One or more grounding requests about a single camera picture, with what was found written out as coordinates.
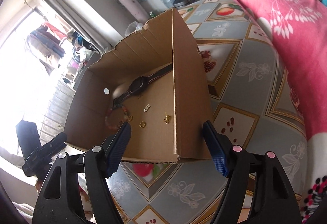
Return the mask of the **silver rhinestone bar clip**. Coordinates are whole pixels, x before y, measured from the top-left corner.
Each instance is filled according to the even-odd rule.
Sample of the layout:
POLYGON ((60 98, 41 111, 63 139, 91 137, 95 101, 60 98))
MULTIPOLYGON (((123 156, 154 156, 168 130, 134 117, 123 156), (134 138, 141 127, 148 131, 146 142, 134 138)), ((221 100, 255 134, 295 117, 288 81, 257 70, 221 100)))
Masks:
POLYGON ((143 112, 145 113, 145 112, 147 112, 149 109, 150 109, 150 107, 151 107, 151 105, 147 105, 144 109, 143 109, 143 112))

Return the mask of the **gold rhinestone tree brooch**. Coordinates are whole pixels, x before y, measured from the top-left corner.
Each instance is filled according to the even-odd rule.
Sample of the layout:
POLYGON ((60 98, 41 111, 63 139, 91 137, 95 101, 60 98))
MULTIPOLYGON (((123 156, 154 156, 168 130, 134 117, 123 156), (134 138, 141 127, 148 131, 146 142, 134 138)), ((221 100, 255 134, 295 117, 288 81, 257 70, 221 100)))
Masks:
POLYGON ((165 113, 165 117, 163 119, 165 124, 169 124, 171 121, 171 115, 169 115, 168 113, 165 113))

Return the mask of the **purple kids smartwatch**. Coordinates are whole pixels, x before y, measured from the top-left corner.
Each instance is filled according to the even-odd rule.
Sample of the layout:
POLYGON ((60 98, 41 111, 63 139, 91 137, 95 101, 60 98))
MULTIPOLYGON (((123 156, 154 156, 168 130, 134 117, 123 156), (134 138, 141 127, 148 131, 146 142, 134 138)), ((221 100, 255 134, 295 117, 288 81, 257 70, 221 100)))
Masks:
POLYGON ((171 63, 151 75, 140 76, 140 77, 136 78, 129 85, 129 88, 126 92, 124 92, 122 95, 120 95, 119 97, 117 97, 113 100, 112 109, 117 109, 118 107, 122 106, 122 102, 127 100, 128 98, 133 97, 133 96, 138 96, 139 94, 141 94, 143 91, 146 90, 146 88, 149 86, 149 84, 153 83, 154 81, 158 80, 159 78, 170 73, 172 70, 173 70, 173 64, 171 63))

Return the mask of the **fruit pattern table cloth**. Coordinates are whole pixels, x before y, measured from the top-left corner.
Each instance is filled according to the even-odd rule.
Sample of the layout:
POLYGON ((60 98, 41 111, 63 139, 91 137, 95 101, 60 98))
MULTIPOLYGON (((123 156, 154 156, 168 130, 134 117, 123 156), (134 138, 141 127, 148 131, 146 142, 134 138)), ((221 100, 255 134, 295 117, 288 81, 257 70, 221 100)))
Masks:
MULTIPOLYGON (((300 200, 307 173, 304 122, 270 33, 233 0, 202 0, 179 13, 203 58, 216 130, 251 153, 274 151, 300 200)), ((124 223, 209 223, 226 182, 203 160, 123 162, 108 184, 124 223)))

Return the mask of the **brown cardboard box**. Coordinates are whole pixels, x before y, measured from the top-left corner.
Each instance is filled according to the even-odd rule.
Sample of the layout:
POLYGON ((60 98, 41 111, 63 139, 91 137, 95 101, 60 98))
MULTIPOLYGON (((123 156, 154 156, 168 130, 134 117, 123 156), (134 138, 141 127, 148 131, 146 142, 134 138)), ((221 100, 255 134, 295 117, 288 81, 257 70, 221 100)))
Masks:
POLYGON ((128 122, 124 161, 177 163, 210 157, 201 129, 211 115, 197 43, 171 9, 85 71, 64 131, 70 146, 88 150, 128 122))

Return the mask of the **pink rolled mat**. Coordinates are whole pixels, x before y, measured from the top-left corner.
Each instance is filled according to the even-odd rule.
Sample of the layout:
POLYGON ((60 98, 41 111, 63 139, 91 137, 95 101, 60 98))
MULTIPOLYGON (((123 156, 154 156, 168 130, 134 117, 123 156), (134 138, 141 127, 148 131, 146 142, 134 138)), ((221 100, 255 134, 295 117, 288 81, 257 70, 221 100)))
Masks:
POLYGON ((150 15, 145 11, 137 0, 118 0, 127 10, 134 16, 134 18, 142 24, 145 24, 150 15))

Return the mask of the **pink floral blanket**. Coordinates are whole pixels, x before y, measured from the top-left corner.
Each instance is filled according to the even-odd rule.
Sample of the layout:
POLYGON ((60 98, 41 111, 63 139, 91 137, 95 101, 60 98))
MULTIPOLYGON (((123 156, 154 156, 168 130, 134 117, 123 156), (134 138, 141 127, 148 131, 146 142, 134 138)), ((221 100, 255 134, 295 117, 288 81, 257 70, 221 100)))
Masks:
POLYGON ((308 172, 303 223, 326 223, 326 7, 318 0, 237 0, 269 35, 304 117, 308 172))

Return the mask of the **white curtain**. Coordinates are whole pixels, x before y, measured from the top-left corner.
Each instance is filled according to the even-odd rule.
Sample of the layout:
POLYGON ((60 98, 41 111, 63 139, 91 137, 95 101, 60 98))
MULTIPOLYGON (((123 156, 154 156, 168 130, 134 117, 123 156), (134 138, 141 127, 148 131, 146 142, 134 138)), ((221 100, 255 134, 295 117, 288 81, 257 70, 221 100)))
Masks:
POLYGON ((100 53, 114 48, 122 39, 116 29, 107 23, 84 0, 77 3, 67 3, 64 0, 43 0, 65 22, 80 34, 83 39, 92 43, 100 53))

